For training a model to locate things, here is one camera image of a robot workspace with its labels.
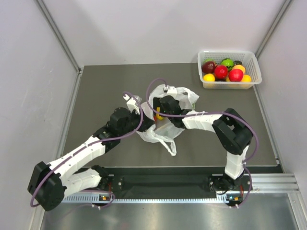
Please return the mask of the white printed plastic bag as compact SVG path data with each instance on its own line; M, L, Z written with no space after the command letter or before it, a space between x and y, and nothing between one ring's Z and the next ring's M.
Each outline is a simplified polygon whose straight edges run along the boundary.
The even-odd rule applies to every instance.
M185 87L173 87L169 86L171 95L179 101L179 105L183 109L194 109L195 103L199 99L199 96ZM161 84L157 86L150 94L147 102L141 104L142 110L147 118L153 121L153 124L144 131L138 131L137 134L146 142L161 143L164 148L170 153L171 156L176 156L176 144L174 139L179 136L184 129L175 127L168 118L154 120L154 112L150 109L150 105L153 106L154 98L163 98L167 95L165 92L165 85Z

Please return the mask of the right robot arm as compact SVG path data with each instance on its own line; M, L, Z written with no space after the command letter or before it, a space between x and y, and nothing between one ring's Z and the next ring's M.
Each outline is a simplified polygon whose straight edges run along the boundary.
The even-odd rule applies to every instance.
M212 184L214 191L231 191L241 185L244 173L243 161L249 149L253 134L250 129L236 120L232 115L241 118L231 108L226 110L226 115L205 115L191 109L183 109L179 101L172 96L153 99L153 109L157 113L165 114L170 122L181 129L198 129L213 132L217 135L222 146L227 151L226 166L221 179Z

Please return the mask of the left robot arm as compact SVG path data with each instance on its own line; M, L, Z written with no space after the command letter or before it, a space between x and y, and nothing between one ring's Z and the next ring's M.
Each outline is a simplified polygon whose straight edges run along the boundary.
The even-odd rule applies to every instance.
M61 201L88 187L107 188L109 179L98 171L78 173L84 165L116 147L123 138L135 132L145 132L154 125L154 117L144 110L116 108L104 126L96 130L76 149L58 158L35 165L28 185L30 206L51 211Z

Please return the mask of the red fruit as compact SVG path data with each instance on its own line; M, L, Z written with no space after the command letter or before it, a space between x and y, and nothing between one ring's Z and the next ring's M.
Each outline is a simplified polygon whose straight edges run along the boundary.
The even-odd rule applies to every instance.
M228 78L231 82L241 82L243 76L244 73L240 69L232 69L228 74Z
M215 68L214 75L217 79L225 79L228 75L228 68L224 65L219 65Z

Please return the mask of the yellow fruit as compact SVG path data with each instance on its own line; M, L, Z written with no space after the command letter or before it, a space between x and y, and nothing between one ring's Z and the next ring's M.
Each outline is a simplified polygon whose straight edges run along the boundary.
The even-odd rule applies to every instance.
M156 111L157 111L157 113L156 113L156 118L157 118L158 120L163 120L164 117L161 116L161 115L159 114L159 113L160 113L160 107L157 107L157 108L156 108Z

